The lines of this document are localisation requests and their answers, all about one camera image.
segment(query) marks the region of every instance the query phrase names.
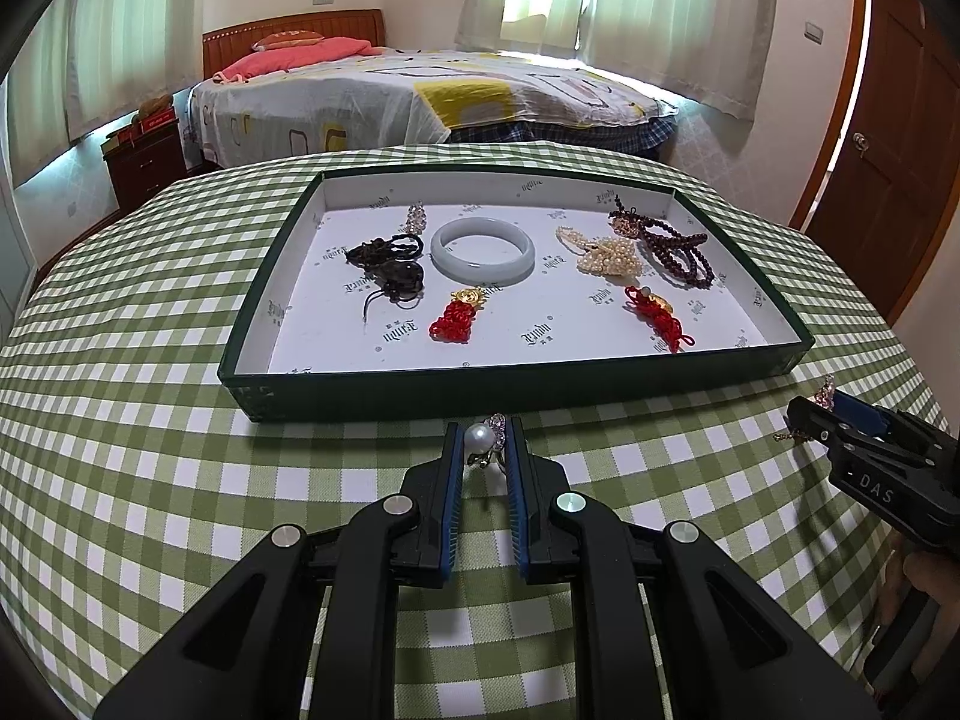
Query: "dark wooden bead necklace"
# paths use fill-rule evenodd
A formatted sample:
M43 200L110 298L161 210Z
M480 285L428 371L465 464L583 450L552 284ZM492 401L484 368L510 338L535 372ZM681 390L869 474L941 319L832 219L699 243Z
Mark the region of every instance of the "dark wooden bead necklace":
M620 202L620 196L615 196L613 202L616 203L617 210L611 211L610 218L611 227L616 234L624 238L643 241L656 261L685 284L701 288L712 285L713 269L698 248L707 242L707 233L681 235L665 221L640 215L635 208L625 209L623 203ZM658 235L651 232L651 227L659 227L669 235ZM683 252L683 259L686 260L686 263L681 262L675 252ZM704 271L702 276L700 276L701 266Z

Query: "door knob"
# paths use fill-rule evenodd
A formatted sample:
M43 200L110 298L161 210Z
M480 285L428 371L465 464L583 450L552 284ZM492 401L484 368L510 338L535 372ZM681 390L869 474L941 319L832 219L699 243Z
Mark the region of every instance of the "door knob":
M870 148L870 141L867 140L867 136L862 132L854 132L853 147L860 152L860 159L863 159L863 155L867 152L867 149Z

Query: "light switch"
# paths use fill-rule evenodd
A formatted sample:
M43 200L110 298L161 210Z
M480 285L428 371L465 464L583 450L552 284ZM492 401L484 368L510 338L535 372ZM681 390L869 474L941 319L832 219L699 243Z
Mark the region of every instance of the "light switch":
M817 45L821 45L822 42L824 42L824 30L813 22L807 22L806 27L803 29L803 37L812 40Z

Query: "pearl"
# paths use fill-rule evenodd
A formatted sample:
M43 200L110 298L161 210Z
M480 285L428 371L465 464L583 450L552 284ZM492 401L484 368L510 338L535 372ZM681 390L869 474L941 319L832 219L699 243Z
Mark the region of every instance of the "pearl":
M474 455L487 455L496 444L496 433L490 425L477 422L464 433L464 459Z
M622 238L590 240L572 227L558 227L560 242L571 242L584 250L577 261L578 271L591 275L631 275L640 270L635 244Z

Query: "white bangle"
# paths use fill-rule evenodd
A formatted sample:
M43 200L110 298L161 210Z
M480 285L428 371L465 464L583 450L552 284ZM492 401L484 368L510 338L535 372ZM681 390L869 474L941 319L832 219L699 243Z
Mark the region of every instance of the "white bangle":
M474 263L453 256L445 247L457 238L467 235L486 235L510 242L520 250L520 256L503 263ZM496 218L455 218L449 221L430 240L430 257L444 276L479 287L496 284L506 287L523 281L534 269L534 242L515 224Z

